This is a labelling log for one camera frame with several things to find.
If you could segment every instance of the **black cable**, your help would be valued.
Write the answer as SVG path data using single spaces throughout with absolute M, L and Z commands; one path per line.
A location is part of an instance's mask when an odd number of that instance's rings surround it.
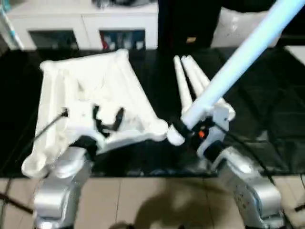
M 267 177 L 269 178 L 269 180 L 271 181 L 271 183 L 274 184 L 274 181 L 272 179 L 272 177 L 270 176 L 269 170 L 267 169 L 267 167 L 264 165 L 264 163 L 261 161 L 261 159 L 259 159 L 259 157 L 253 152 L 253 150 L 241 139 L 239 139 L 237 136 L 231 134 L 230 132 L 226 131 L 225 129 L 223 129 L 219 124 L 215 123 L 215 126 L 220 129 L 222 132 L 224 132 L 226 135 L 228 135 L 229 137 L 231 137 L 234 141 L 236 141 L 237 143 L 239 143 L 241 146 L 243 146 L 243 148 L 245 150 L 247 150 L 251 156 L 254 157 L 254 159 L 257 161 L 257 163 L 263 168 L 264 172 L 266 173 Z
M 225 133 L 226 135 L 228 135 L 229 137 L 231 137 L 234 141 L 238 142 L 241 146 L 244 147 L 245 150 L 247 150 L 254 158 L 255 160 L 257 161 L 257 163 L 264 169 L 264 172 L 267 176 L 267 178 L 270 180 L 270 182 L 275 185 L 275 182 L 272 178 L 272 176 L 270 175 L 267 167 L 264 165 L 264 163 L 258 158 L 258 156 L 253 152 L 253 150 L 247 146 L 247 144 L 245 142 L 243 142 L 242 140 L 240 140 L 238 137 L 236 137 L 235 135 L 229 133 L 227 130 L 223 129 L 219 124 L 215 123 L 215 126 L 220 129 L 223 133 Z M 290 222 L 288 216 L 285 214 L 284 210 L 282 210 L 282 213 L 283 213 L 283 217 L 285 219 L 285 221 L 289 224 L 290 228 L 293 229 L 293 226 L 292 226 L 292 223 Z
M 27 150 L 32 146 L 32 144 L 38 139 L 40 138 L 41 135 L 43 135 L 51 126 L 53 126 L 56 122 L 58 122 L 62 117 L 68 117 L 68 109 L 64 109 L 64 111 L 62 113 L 60 113 L 59 115 L 57 115 L 52 122 L 50 122 L 49 124 L 47 124 L 31 141 L 29 141 L 27 143 L 27 145 L 21 150 L 17 160 L 15 160 L 15 162 L 18 162 L 21 157 L 27 152 Z
M 20 158 L 23 156 L 23 154 L 32 146 L 32 144 L 38 138 L 40 138 L 40 136 L 42 134 L 44 134 L 51 126 L 53 126 L 62 117 L 67 117 L 67 116 L 68 116 L 68 110 L 64 109 L 64 111 L 61 114 L 56 116 L 52 122 L 50 122 L 48 125 L 46 125 L 31 141 L 29 141 L 27 143 L 27 145 L 21 150 L 21 153 L 19 154 L 19 157 L 17 158 L 17 160 L 15 160 L 15 162 L 18 162 L 20 160 Z M 0 173 L 3 172 L 3 170 L 6 167 L 6 165 L 9 163 L 12 155 L 13 154 L 10 154 L 10 157 L 6 160 L 6 162 L 2 166 Z M 5 193 L 4 194 L 0 193 L 0 199 L 3 200 L 3 204 L 2 204 L 2 207 L 1 207 L 1 213 L 0 213 L 0 229 L 2 229 L 2 227 L 3 227 L 4 216 L 5 216 L 4 212 L 5 212 L 5 207 L 6 207 L 7 204 L 12 204 L 15 207 L 17 207 L 17 208 L 19 208 L 19 209 L 21 209 L 21 210 L 23 210 L 23 211 L 25 211 L 27 213 L 33 214 L 33 210 L 32 209 L 30 209 L 30 208 L 24 206 L 23 204 L 19 203 L 18 201 L 15 201 L 15 200 L 13 200 L 13 199 L 8 197 L 8 192 L 9 192 L 10 186 L 11 186 L 11 179 L 9 179 L 9 181 L 7 183 Z

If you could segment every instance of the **white plastic tube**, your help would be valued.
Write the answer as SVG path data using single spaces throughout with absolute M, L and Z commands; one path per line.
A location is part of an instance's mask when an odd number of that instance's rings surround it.
M 199 97 L 203 91 L 203 86 L 200 83 L 194 69 L 192 68 L 192 65 L 186 61 L 186 57 L 183 56 L 181 58 L 182 64 L 184 66 L 184 69 L 186 71 L 187 77 L 190 79 L 190 82 L 192 84 L 192 87 L 194 89 L 196 97 Z
M 175 56 L 173 59 L 175 70 L 176 70 L 176 77 L 178 82 L 178 88 L 179 88 L 179 95 L 181 100 L 181 106 L 182 106 L 182 113 L 187 111 L 190 106 L 193 103 L 191 93 L 189 90 L 189 87 L 186 82 L 186 78 L 184 75 L 184 71 L 180 62 L 179 56 Z
M 216 74 L 210 86 L 182 115 L 181 120 L 189 129 L 198 123 L 206 107 L 217 102 L 232 87 L 304 5 L 305 0 L 278 0 L 273 5 L 265 19 Z M 167 138 L 174 145 L 184 142 L 173 125 Z
M 192 56 L 187 56 L 185 58 L 185 61 L 189 62 L 189 65 L 191 65 L 192 68 L 194 69 L 198 80 L 201 82 L 201 84 L 203 86 L 203 91 L 202 92 L 204 92 L 204 90 L 210 85 L 209 78 L 202 71 L 202 69 L 199 67 L 199 65 L 193 59 Z M 224 107 L 226 107 L 229 110 L 229 116 L 228 116 L 228 120 L 229 121 L 232 121 L 235 118 L 235 110 L 222 97 L 217 101 L 217 104 L 219 104 L 221 106 L 224 106 Z

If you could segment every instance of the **white cabinet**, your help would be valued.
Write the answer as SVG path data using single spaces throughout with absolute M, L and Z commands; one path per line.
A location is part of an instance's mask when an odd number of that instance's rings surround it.
M 25 49 L 91 47 L 81 16 L 12 17 L 10 21 Z
M 158 4 L 98 9 L 90 0 L 20 0 L 7 13 L 25 49 L 155 49 Z

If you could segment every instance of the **orange component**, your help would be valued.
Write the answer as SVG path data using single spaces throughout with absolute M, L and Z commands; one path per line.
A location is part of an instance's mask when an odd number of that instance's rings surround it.
M 198 132 L 198 135 L 199 135 L 200 138 L 204 138 L 205 133 L 201 130 L 201 131 Z

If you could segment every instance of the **table surface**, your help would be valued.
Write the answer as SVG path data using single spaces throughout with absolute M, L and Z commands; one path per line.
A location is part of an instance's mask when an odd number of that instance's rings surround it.
M 218 48 L 190 54 L 212 79 L 233 52 L 234 48 Z M 31 153 L 21 152 L 35 133 L 42 83 L 39 64 L 97 53 L 101 52 L 12 51 L 0 58 L 4 108 L 0 119 L 0 177 L 21 177 L 21 164 Z M 295 55 L 304 56 L 300 49 Z M 158 51 L 131 51 L 129 56 L 158 117 L 168 122 L 179 117 L 173 56 Z M 268 49 L 224 96 L 236 110 L 230 132 L 239 136 L 273 175 L 305 173 L 304 71 L 305 66 L 287 50 Z M 238 143 L 229 138 L 225 142 L 252 158 Z M 188 145 L 174 147 L 166 140 L 145 141 L 99 156 L 93 176 L 213 176 L 199 165 L 195 151 Z

